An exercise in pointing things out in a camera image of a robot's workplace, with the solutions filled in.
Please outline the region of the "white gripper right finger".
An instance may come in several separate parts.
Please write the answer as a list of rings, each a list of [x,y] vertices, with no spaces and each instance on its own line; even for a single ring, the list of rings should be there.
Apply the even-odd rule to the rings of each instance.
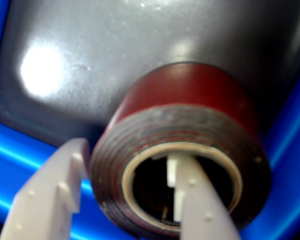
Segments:
[[[174,189],[173,220],[181,240],[239,240],[228,211],[213,184],[191,155],[167,156],[167,185]]]

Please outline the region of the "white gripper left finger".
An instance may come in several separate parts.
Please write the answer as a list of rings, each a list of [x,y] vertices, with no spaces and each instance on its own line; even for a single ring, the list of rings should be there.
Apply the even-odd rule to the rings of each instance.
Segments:
[[[59,147],[15,195],[1,240],[69,240],[81,207],[89,143],[73,138]]]

